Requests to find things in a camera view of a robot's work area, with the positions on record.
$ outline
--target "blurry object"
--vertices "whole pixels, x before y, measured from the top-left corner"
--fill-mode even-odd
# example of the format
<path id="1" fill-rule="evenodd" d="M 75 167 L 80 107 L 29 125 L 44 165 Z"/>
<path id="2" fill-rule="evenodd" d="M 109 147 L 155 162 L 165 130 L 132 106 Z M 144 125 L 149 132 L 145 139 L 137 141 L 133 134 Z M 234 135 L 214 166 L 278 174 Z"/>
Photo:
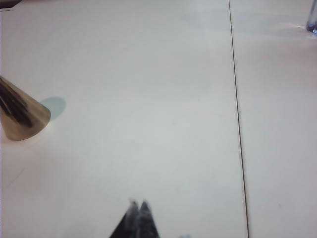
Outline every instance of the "blurry object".
<path id="1" fill-rule="evenodd" d="M 39 133 L 51 113 L 39 102 L 0 76 L 1 125 L 10 140 L 24 140 Z"/>
<path id="2" fill-rule="evenodd" d="M 159 238 L 147 202 L 142 203 L 140 210 L 132 202 L 110 238 Z"/>
<path id="3" fill-rule="evenodd" d="M 317 35 L 317 0 L 314 0 L 311 14 L 309 15 L 308 22 L 306 25 L 306 29 L 310 32 L 313 32 Z"/>
<path id="4" fill-rule="evenodd" d="M 0 0 L 0 9 L 12 8 L 22 0 Z"/>

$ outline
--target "white surface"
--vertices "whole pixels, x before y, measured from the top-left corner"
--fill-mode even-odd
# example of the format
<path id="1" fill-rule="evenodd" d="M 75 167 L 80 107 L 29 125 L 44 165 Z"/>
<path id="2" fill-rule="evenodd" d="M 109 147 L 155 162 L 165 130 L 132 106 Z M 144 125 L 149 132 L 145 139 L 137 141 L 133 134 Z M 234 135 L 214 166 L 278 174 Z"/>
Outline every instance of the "white surface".
<path id="1" fill-rule="evenodd" d="M 232 0 L 252 238 L 317 235 L 317 38 L 312 0 Z"/>
<path id="2" fill-rule="evenodd" d="M 2 140 L 3 237 L 106 238 L 129 198 L 162 238 L 246 237 L 226 0 L 26 0 L 1 20 L 2 75 L 66 103 Z"/>

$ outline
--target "dark pointed object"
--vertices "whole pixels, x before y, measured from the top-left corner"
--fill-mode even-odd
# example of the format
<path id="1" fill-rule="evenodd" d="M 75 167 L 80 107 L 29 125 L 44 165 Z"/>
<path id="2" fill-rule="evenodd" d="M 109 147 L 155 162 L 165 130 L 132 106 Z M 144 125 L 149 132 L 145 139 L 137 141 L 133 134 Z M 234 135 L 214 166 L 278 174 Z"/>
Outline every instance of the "dark pointed object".
<path id="1" fill-rule="evenodd" d="M 49 123 L 50 111 L 0 76 L 1 125 L 11 140 L 24 140 Z"/>
<path id="2" fill-rule="evenodd" d="M 159 238 L 151 210 L 146 202 L 141 205 L 138 224 L 138 238 Z"/>
<path id="3" fill-rule="evenodd" d="M 138 212 L 138 204 L 136 202 L 131 202 L 130 207 L 110 238 L 135 238 Z"/>
<path id="4" fill-rule="evenodd" d="M 132 202 L 110 238 L 159 238 L 148 204 Z"/>

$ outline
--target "brown translucent object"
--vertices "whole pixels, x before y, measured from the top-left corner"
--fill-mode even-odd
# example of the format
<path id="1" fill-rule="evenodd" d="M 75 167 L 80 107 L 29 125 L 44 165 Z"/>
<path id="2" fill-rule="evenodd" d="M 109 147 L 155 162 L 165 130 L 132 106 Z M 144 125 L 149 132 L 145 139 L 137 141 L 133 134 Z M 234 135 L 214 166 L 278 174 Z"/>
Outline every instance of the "brown translucent object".
<path id="1" fill-rule="evenodd" d="M 50 111 L 0 76 L 1 125 L 10 140 L 24 140 L 49 123 Z"/>

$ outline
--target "translucent cone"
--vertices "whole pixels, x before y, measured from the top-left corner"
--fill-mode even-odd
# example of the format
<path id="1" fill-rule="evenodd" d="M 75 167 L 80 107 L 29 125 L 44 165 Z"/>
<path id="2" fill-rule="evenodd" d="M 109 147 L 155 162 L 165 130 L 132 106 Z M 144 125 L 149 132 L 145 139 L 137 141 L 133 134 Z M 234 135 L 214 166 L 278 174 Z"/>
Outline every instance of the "translucent cone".
<path id="1" fill-rule="evenodd" d="M 24 140 L 39 133 L 51 113 L 42 104 L 0 76 L 1 125 L 10 140 Z"/>

